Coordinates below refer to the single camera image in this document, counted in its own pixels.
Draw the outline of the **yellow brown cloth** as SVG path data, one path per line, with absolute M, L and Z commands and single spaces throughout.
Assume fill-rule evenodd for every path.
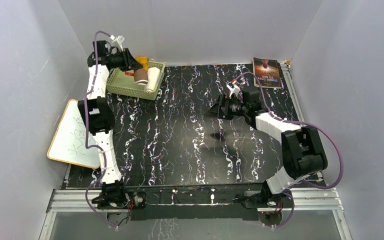
M 146 56 L 136 56 L 135 60 L 142 65 L 142 68 L 134 70 L 134 82 L 138 85 L 146 86 L 148 84 L 149 59 Z

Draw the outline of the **white towel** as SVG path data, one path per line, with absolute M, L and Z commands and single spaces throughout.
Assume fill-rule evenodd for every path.
M 157 86 L 157 81 L 159 80 L 159 75 L 161 70 L 157 67 L 150 67 L 147 71 L 148 82 L 144 87 L 146 92 L 154 92 Z

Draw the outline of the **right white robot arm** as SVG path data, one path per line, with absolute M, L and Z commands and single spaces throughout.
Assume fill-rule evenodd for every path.
M 262 202 L 268 207 L 275 207 L 286 189 L 328 166 L 318 129 L 278 120 L 257 91 L 231 88 L 229 94 L 218 96 L 204 116 L 221 120 L 243 117 L 252 128 L 280 143 L 283 166 L 261 188 Z

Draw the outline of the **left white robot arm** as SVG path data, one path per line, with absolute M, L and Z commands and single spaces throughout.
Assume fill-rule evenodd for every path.
M 101 169 L 101 193 L 92 199 L 99 209 L 133 207 L 135 195 L 128 193 L 122 174 L 117 165 L 113 134 L 115 117 L 106 99 L 106 87 L 112 69 L 136 71 L 143 68 L 128 48 L 111 46 L 108 41 L 95 40 L 93 52 L 87 59 L 89 69 L 88 88 L 84 98 L 77 103 L 88 136 L 96 148 Z

